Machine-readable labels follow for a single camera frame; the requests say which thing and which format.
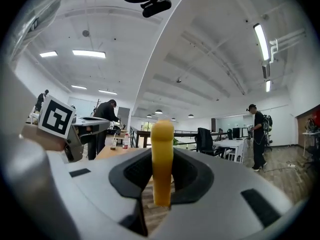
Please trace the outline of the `white table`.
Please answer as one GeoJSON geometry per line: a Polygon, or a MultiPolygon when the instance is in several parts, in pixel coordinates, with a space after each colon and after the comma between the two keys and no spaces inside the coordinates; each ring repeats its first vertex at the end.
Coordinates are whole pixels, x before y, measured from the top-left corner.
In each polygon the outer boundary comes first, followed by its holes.
{"type": "Polygon", "coordinates": [[[238,164],[243,163],[244,157],[248,151],[248,144],[244,139],[215,141],[213,146],[215,148],[223,149],[222,154],[219,155],[222,159],[233,161],[238,164]]]}

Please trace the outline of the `black railing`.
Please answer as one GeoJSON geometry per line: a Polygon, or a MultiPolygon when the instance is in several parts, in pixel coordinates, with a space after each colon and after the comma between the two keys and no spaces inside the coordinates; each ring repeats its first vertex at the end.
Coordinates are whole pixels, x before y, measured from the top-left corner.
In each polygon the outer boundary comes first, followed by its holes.
{"type": "MultiPolygon", "coordinates": [[[[129,135],[130,135],[130,142],[129,145],[131,148],[150,148],[151,147],[151,132],[150,131],[144,131],[144,130],[138,130],[134,127],[130,127],[129,129],[129,135]]],[[[174,137],[176,139],[178,138],[187,138],[187,140],[190,140],[189,142],[186,142],[185,144],[194,144],[197,132],[196,131],[174,131],[174,137]]]]}

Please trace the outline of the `black office chair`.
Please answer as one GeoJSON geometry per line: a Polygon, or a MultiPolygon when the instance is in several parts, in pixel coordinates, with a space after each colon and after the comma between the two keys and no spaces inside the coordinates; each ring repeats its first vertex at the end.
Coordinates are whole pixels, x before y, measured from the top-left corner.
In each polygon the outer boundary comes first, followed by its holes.
{"type": "Polygon", "coordinates": [[[196,143],[196,152],[213,156],[213,139],[208,129],[199,127],[194,137],[196,143]]]}

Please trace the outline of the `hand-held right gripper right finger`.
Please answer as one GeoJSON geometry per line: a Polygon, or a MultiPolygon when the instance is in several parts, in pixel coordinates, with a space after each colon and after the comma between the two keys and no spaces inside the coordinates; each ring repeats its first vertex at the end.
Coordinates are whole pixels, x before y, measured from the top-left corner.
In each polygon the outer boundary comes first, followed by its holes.
{"type": "Polygon", "coordinates": [[[252,169],[198,152],[186,155],[211,169],[213,184],[199,201],[173,205],[152,240],[272,240],[294,221],[289,198],[252,169]],[[257,191],[279,215],[269,226],[243,197],[247,190],[257,191]]]}

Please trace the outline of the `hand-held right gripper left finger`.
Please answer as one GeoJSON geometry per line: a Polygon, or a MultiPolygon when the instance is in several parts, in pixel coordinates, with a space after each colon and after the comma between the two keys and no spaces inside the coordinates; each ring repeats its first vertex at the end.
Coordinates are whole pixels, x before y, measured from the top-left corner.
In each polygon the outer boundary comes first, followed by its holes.
{"type": "Polygon", "coordinates": [[[121,196],[109,182],[109,172],[122,156],[75,163],[64,163],[51,151],[47,157],[80,240],[149,240],[121,224],[138,207],[136,199],[121,196]]]}

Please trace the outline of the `black backpack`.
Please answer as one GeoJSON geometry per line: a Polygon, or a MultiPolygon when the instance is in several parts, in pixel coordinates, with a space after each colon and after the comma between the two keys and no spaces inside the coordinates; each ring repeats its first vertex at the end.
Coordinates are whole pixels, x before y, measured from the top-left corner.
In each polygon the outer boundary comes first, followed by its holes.
{"type": "Polygon", "coordinates": [[[272,117],[270,115],[264,115],[263,116],[263,123],[262,123],[262,127],[263,127],[263,130],[265,132],[270,132],[272,130],[272,127],[273,127],[273,120],[272,120],[272,117]]]}

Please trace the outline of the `person's left forearm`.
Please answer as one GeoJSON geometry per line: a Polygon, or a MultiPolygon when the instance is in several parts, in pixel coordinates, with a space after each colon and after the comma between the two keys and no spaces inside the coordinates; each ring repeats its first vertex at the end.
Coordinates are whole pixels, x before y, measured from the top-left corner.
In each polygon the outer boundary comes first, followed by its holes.
{"type": "Polygon", "coordinates": [[[25,124],[21,135],[25,139],[38,143],[46,151],[61,152],[66,146],[63,138],[45,132],[33,124],[25,124]]]}

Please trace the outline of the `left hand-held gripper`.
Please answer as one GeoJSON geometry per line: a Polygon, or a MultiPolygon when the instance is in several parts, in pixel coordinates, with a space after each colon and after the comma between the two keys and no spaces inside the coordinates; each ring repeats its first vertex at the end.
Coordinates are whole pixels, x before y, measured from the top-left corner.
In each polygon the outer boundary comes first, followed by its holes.
{"type": "Polygon", "coordinates": [[[99,134],[107,134],[111,122],[99,117],[80,117],[79,136],[75,126],[76,110],[48,95],[38,116],[38,128],[65,142],[64,151],[69,162],[83,158],[84,144],[95,140],[99,134]]]}

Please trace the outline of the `white ceiling pipes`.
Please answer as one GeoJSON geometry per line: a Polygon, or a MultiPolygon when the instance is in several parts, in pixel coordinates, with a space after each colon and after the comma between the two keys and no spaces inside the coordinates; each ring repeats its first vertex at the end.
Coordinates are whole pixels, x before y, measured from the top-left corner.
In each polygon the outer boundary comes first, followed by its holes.
{"type": "Polygon", "coordinates": [[[269,63],[273,63],[275,61],[276,54],[297,45],[300,42],[300,40],[305,37],[306,30],[304,28],[301,28],[282,37],[271,40],[269,42],[269,44],[271,45],[269,63]]]}

